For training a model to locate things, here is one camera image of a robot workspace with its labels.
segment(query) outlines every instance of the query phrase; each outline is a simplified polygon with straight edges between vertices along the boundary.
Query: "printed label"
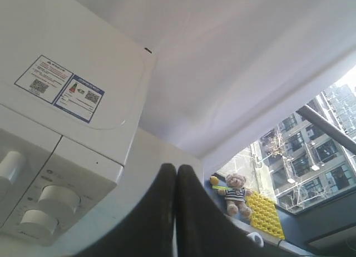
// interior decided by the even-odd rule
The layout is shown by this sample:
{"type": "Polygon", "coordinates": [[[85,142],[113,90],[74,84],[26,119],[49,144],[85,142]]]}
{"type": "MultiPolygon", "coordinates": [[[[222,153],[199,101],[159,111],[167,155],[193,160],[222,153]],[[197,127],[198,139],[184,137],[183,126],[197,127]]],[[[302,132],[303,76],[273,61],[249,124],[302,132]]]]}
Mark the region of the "printed label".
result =
{"type": "Polygon", "coordinates": [[[103,90],[73,75],[54,105],[89,123],[103,95],[103,90]]]}
{"type": "Polygon", "coordinates": [[[53,103],[72,75],[72,72],[49,58],[40,56],[15,85],[53,103]]]}

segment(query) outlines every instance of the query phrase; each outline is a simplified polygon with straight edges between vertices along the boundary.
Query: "striped shirt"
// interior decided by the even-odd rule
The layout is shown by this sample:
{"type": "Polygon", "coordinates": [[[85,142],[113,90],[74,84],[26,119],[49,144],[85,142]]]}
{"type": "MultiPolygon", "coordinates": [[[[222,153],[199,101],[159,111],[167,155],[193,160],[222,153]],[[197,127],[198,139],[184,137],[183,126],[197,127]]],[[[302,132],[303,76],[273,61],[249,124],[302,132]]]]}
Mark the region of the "striped shirt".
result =
{"type": "Polygon", "coordinates": [[[225,200],[245,201],[246,190],[242,189],[225,189],[225,200]]]}

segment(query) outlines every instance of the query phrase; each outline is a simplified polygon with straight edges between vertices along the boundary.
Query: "white appliance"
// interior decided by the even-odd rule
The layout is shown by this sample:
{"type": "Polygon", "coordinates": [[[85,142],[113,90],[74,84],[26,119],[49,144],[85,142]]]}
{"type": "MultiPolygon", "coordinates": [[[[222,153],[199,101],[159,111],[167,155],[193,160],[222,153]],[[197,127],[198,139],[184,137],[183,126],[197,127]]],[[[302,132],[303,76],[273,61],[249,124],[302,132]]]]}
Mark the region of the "white appliance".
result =
{"type": "Polygon", "coordinates": [[[155,58],[74,0],[0,23],[0,231],[50,245],[117,185],[155,58]]]}

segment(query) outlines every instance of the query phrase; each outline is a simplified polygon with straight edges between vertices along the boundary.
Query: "white wall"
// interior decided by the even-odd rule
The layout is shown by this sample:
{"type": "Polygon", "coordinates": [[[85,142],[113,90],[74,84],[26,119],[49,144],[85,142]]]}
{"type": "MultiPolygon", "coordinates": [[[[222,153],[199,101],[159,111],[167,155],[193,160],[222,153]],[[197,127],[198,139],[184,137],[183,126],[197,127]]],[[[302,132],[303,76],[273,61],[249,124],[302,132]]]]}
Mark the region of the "white wall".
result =
{"type": "Polygon", "coordinates": [[[149,133],[138,130],[119,186],[50,247],[0,235],[1,257],[58,257],[75,253],[102,237],[143,197],[164,162],[190,164],[202,180],[202,163],[149,133]]]}

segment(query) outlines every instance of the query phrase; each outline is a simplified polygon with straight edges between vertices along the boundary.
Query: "teddy bear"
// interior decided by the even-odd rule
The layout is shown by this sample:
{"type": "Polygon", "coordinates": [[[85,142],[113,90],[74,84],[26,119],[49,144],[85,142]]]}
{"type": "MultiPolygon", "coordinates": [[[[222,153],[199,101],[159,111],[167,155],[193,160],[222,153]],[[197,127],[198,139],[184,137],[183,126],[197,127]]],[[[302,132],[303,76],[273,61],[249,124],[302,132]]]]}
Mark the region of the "teddy bear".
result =
{"type": "Polygon", "coordinates": [[[246,177],[233,173],[225,178],[229,189],[218,189],[219,195],[225,196],[226,210],[229,216],[234,216],[238,212],[245,218],[249,218],[252,214],[252,209],[246,205],[246,196],[251,196],[253,192],[245,189],[246,177]]]}

